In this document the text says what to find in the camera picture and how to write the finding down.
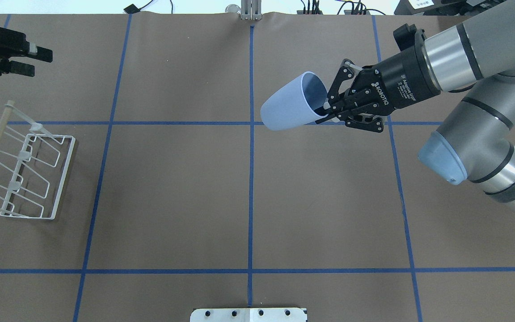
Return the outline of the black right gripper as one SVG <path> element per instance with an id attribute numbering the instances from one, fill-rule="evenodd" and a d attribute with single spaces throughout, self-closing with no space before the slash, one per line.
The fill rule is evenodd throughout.
<path id="1" fill-rule="evenodd" d="M 369 69 L 344 59 L 319 108 L 319 123 L 337 119 L 346 127 L 381 133 L 380 116 L 438 96 L 441 91 L 432 80 L 422 46 L 417 43 Z M 341 85 L 358 74 L 359 90 L 340 93 Z"/>

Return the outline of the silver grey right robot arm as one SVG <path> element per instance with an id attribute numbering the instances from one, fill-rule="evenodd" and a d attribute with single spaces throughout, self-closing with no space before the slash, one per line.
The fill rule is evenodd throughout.
<path id="1" fill-rule="evenodd" d="M 399 53 L 358 67 L 344 59 L 316 123 L 381 132 L 382 117 L 467 90 L 420 149 L 418 159 L 452 185 L 470 181 L 515 211 L 515 0 L 507 0 L 427 38 L 404 24 L 394 31 Z"/>

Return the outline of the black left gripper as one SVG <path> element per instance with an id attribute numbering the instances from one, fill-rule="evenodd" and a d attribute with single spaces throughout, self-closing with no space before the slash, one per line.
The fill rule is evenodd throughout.
<path id="1" fill-rule="evenodd" d="M 0 76 L 15 74 L 34 77 L 33 65 L 11 61 L 12 57 L 27 57 L 51 63 L 53 51 L 40 47 L 34 42 L 27 42 L 24 33 L 0 27 Z"/>

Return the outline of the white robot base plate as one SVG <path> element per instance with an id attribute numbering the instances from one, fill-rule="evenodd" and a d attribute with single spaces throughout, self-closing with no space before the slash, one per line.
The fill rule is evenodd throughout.
<path id="1" fill-rule="evenodd" d="M 308 322 L 308 314 L 297 307 L 204 308 L 193 310 L 190 322 Z"/>

